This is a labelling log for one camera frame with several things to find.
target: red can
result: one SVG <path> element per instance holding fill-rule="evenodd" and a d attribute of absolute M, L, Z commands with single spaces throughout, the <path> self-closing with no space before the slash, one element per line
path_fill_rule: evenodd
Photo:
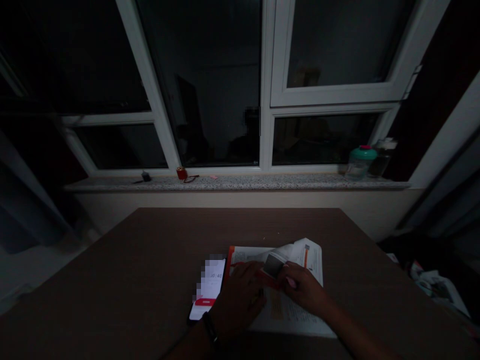
<path fill-rule="evenodd" d="M 178 175 L 179 180 L 185 180 L 188 177 L 187 170 L 185 170 L 183 166 L 176 168 L 176 174 Z"/>

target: teal bottle cap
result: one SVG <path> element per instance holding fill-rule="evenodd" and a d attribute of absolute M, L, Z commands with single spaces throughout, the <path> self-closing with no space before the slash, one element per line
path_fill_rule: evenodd
<path fill-rule="evenodd" d="M 350 152 L 350 156 L 354 159 L 360 160 L 375 160 L 377 152 L 371 146 L 362 145 Z"/>

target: window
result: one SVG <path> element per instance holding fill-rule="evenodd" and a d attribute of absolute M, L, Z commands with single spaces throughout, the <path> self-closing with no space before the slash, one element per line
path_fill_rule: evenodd
<path fill-rule="evenodd" d="M 100 170 L 167 167 L 153 124 L 81 126 L 74 130 Z"/>
<path fill-rule="evenodd" d="M 381 83 L 413 0 L 296 0 L 287 87 Z"/>
<path fill-rule="evenodd" d="M 260 0 L 138 6 L 181 164 L 258 166 Z"/>
<path fill-rule="evenodd" d="M 149 111 L 115 0 L 4 4 L 2 51 L 60 114 Z"/>
<path fill-rule="evenodd" d="M 278 1 L 270 105 L 400 101 L 448 4 Z"/>
<path fill-rule="evenodd" d="M 90 176 L 336 171 L 388 134 L 448 4 L 10 1 L 0 96 L 51 103 Z"/>
<path fill-rule="evenodd" d="M 346 164 L 369 142 L 377 113 L 280 117 L 275 120 L 272 165 Z"/>

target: hand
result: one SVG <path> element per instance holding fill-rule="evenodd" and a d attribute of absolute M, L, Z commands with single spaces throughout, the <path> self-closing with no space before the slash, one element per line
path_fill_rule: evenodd
<path fill-rule="evenodd" d="M 288 283 L 286 277 L 296 282 L 296 288 Z M 323 318 L 327 305 L 331 302 L 322 285 L 310 270 L 294 262 L 287 261 L 277 277 L 280 286 L 294 302 L 310 314 Z"/>
<path fill-rule="evenodd" d="M 252 303 L 263 287 L 255 277 L 263 265 L 258 261 L 238 265 L 213 304 L 209 314 L 220 342 L 240 334 L 264 307 L 267 300 L 263 295 Z"/>

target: glass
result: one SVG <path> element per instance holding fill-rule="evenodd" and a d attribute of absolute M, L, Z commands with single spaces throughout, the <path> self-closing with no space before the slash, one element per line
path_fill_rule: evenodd
<path fill-rule="evenodd" d="M 261 1 L 137 3 L 182 165 L 258 165 Z"/>
<path fill-rule="evenodd" d="M 24 27 L 17 46 L 28 49 L 14 53 L 31 81 L 51 88 L 58 112 L 150 110 L 115 0 L 22 0 L 16 10 L 12 22 Z M 33 61 L 47 64 L 44 74 Z"/>
<path fill-rule="evenodd" d="M 414 0 L 296 0 L 288 88 L 385 81 Z"/>
<path fill-rule="evenodd" d="M 153 124 L 73 129 L 100 170 L 168 167 Z"/>
<path fill-rule="evenodd" d="M 14 98 L 16 97 L 12 87 L 9 85 L 7 80 L 0 75 L 0 98 Z"/>
<path fill-rule="evenodd" d="M 272 165 L 347 164 L 366 145 L 378 113 L 275 119 Z"/>

